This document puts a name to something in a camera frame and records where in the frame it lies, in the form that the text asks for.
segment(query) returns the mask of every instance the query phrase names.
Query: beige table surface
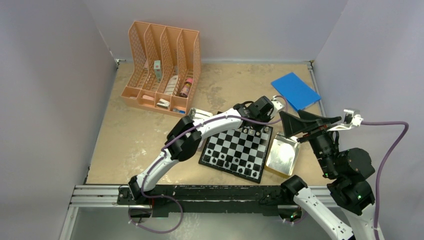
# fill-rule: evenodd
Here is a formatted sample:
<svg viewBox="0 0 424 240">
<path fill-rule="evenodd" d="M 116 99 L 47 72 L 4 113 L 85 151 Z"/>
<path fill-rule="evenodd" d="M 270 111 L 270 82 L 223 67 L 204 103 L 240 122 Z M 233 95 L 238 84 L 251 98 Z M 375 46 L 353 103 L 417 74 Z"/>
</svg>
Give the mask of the beige table surface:
<svg viewBox="0 0 424 240">
<path fill-rule="evenodd" d="M 236 103 L 271 98 L 278 92 L 270 82 L 294 72 L 311 88 L 313 82 L 304 64 L 203 64 L 192 107 L 216 114 Z M 140 174 L 160 153 L 166 136 L 179 118 L 127 107 L 120 95 L 133 73 L 132 63 L 122 63 L 97 138 L 88 172 L 87 184 L 126 184 Z M 318 104 L 306 109 L 320 115 Z M 272 125 L 273 134 L 283 130 L 281 123 Z M 159 184 L 180 185 L 256 185 L 232 174 L 200 165 L 201 152 L 175 165 Z M 325 185 L 321 168 L 309 143 L 302 143 L 293 171 L 308 185 Z M 263 171 L 260 185 L 279 185 L 286 178 Z"/>
</svg>

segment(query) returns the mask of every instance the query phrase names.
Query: orange plastic organizer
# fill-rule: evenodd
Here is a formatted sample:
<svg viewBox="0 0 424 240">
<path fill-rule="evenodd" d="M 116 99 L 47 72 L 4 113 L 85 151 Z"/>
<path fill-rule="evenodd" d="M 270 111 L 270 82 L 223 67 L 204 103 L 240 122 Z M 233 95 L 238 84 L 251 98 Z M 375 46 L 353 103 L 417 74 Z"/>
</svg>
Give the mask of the orange plastic organizer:
<svg viewBox="0 0 424 240">
<path fill-rule="evenodd" d="M 201 72 L 199 31 L 135 21 L 128 32 L 134 60 L 134 72 L 121 97 L 133 108 L 154 111 L 176 117 L 190 109 Z M 162 79 L 154 72 L 154 61 L 160 60 Z M 168 81 L 178 75 L 172 95 L 164 94 Z M 179 97 L 186 79 L 193 83 L 188 97 Z M 170 103 L 169 110 L 158 107 L 160 99 Z"/>
</svg>

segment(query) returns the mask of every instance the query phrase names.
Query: gray floor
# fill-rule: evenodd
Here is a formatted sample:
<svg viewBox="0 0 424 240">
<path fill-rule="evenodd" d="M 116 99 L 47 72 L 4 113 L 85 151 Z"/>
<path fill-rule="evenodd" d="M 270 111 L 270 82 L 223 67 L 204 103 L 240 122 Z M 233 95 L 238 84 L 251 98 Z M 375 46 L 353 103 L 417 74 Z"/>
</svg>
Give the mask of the gray floor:
<svg viewBox="0 0 424 240">
<path fill-rule="evenodd" d="M 339 208 L 332 211 L 347 223 Z M 330 237 L 312 219 L 295 226 L 281 223 L 279 217 L 261 214 L 185 213 L 182 224 L 167 234 L 151 233 L 128 224 L 128 209 L 80 207 L 71 235 L 72 240 L 327 240 Z M 143 223 L 157 230 L 175 226 L 179 214 L 167 218 L 149 218 Z"/>
</svg>

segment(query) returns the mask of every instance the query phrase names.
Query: bottle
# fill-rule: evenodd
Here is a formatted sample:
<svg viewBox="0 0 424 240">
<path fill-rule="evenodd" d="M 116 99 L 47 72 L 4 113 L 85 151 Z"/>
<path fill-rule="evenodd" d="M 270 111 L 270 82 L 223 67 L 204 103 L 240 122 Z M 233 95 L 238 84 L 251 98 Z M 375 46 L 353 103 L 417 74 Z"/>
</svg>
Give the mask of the bottle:
<svg viewBox="0 0 424 240">
<path fill-rule="evenodd" d="M 189 96 L 190 88 L 193 84 L 193 78 L 187 78 L 184 82 L 184 86 L 182 87 L 181 91 L 179 92 L 179 96 L 183 98 L 187 98 Z"/>
</svg>

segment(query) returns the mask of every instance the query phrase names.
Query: pink eraser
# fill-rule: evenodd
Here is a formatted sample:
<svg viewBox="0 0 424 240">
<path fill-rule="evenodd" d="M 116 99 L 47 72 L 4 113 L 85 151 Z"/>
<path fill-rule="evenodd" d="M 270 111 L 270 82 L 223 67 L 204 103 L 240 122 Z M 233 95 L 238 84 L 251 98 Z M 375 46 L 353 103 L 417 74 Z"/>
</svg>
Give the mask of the pink eraser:
<svg viewBox="0 0 424 240">
<path fill-rule="evenodd" d="M 153 97 L 151 96 L 147 96 L 147 95 L 143 95 L 143 99 L 147 99 L 147 100 L 155 100 Z"/>
</svg>

